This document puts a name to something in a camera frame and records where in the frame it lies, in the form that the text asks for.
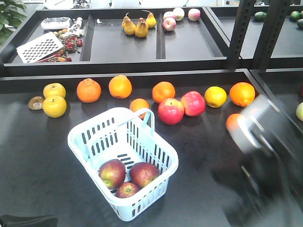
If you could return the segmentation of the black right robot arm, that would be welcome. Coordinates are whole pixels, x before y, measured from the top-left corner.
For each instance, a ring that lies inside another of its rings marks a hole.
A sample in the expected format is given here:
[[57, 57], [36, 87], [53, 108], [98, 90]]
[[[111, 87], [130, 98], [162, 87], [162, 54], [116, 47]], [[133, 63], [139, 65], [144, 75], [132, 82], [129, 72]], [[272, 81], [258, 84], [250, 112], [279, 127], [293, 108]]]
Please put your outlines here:
[[303, 132], [268, 97], [244, 108], [228, 132], [239, 148], [216, 164], [214, 179], [239, 199], [223, 210], [232, 227], [303, 224]]

